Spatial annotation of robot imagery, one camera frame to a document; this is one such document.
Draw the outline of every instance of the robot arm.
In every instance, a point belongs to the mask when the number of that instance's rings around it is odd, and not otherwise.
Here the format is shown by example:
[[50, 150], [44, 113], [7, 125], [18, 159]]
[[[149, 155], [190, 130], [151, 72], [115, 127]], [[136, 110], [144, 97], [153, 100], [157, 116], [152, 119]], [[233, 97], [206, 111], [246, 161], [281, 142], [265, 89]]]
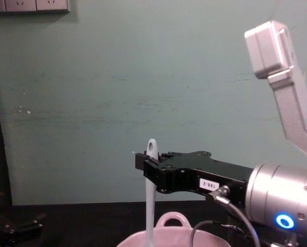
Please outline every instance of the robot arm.
[[[286, 138], [307, 154], [307, 88], [287, 27], [270, 21], [245, 38], [256, 77], [274, 91]], [[263, 163], [252, 170], [210, 156], [169, 152], [156, 160], [136, 154], [135, 166], [158, 192], [190, 191], [211, 200], [227, 188], [227, 200], [245, 206], [249, 220], [291, 233], [291, 242], [296, 234], [307, 236], [306, 169]]]
[[286, 138], [307, 154], [307, 88], [288, 28], [270, 21], [245, 39], [256, 77], [273, 89]]

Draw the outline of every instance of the cable connector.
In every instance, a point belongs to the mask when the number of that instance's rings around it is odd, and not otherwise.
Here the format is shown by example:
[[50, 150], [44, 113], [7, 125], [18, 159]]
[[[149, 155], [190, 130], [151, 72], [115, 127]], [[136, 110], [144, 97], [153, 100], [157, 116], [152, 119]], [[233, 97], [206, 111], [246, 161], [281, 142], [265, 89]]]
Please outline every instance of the cable connector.
[[230, 200], [226, 198], [227, 196], [229, 196], [229, 194], [230, 194], [229, 187], [223, 185], [217, 190], [209, 193], [206, 198], [208, 198], [208, 196], [211, 196], [215, 202], [227, 206], [230, 203]]

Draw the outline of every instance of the green painted wall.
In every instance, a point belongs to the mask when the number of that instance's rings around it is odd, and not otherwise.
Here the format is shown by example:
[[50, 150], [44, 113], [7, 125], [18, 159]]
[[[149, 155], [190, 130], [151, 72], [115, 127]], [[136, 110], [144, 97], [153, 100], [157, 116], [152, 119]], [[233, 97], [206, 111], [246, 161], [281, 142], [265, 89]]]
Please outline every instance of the green painted wall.
[[71, 0], [66, 15], [0, 16], [14, 203], [144, 201], [134, 152], [151, 137], [161, 152], [307, 167], [245, 46], [271, 17], [290, 27], [307, 74], [307, 1]]

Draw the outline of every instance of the basket handle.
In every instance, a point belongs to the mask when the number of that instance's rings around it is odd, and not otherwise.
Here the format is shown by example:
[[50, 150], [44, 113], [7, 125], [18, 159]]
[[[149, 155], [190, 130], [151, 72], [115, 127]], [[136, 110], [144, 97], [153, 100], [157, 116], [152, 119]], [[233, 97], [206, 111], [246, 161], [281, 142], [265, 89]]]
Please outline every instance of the basket handle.
[[164, 227], [168, 220], [175, 219], [179, 220], [183, 227], [192, 228], [188, 219], [179, 212], [168, 212], [160, 217], [156, 227]]

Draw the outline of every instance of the blue light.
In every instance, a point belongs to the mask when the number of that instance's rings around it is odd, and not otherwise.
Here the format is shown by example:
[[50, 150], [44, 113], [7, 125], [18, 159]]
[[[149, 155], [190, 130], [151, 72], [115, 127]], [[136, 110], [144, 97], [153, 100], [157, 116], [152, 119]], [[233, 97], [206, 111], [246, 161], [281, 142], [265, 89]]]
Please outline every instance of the blue light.
[[295, 225], [293, 219], [288, 215], [278, 215], [276, 221], [279, 226], [285, 229], [291, 229]]

